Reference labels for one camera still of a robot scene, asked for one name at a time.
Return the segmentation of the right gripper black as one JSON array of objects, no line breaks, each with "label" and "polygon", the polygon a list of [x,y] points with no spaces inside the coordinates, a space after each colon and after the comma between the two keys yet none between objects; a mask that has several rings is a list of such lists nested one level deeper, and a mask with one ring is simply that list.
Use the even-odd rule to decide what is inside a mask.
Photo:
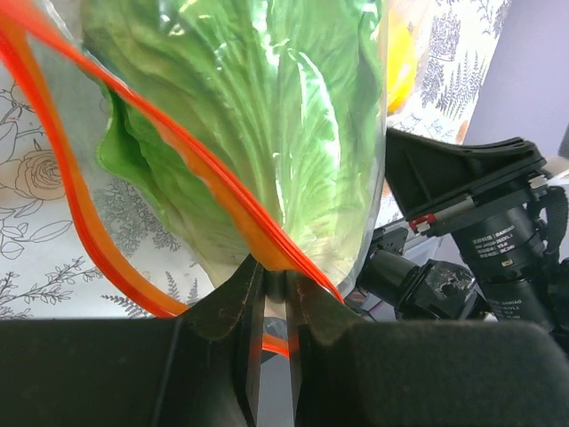
[{"label": "right gripper black", "polygon": [[[357,289],[391,305],[397,318],[492,314],[566,329],[568,262],[559,258],[568,230],[565,190],[508,186],[545,164],[536,144],[518,137],[463,146],[389,128],[386,178],[403,216],[416,219],[374,231]],[[409,261],[404,245],[412,233],[451,236],[463,263]]]}]

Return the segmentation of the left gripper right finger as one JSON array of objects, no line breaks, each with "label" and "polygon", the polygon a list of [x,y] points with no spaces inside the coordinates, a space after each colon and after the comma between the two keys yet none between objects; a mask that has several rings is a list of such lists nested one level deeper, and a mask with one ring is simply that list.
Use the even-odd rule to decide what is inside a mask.
[{"label": "left gripper right finger", "polygon": [[525,322],[369,322],[286,277],[298,426],[565,426],[568,360]]}]

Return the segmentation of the fake green lettuce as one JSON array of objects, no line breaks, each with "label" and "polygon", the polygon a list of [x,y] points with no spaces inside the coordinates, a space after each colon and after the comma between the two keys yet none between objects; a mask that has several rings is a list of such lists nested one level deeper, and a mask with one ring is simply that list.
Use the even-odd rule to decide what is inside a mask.
[{"label": "fake green lettuce", "polygon": [[201,141],[335,285],[377,200],[379,1],[83,1],[84,49]]}]

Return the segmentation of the clear zip top bag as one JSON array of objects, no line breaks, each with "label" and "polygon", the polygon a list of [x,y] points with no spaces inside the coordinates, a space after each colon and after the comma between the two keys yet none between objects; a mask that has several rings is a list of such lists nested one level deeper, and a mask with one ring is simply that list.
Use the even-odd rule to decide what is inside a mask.
[{"label": "clear zip top bag", "polygon": [[138,197],[221,286],[246,256],[337,298],[380,210],[386,120],[411,97],[429,38],[423,1],[4,1],[1,62],[36,113],[79,238],[125,295],[160,318],[187,304],[148,276],[105,209]]}]

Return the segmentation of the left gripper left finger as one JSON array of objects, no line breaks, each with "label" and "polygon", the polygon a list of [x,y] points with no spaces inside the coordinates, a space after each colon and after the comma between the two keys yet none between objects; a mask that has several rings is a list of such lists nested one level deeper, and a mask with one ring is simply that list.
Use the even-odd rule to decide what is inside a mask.
[{"label": "left gripper left finger", "polygon": [[175,318],[3,321],[2,425],[255,425],[263,279],[247,258]]}]

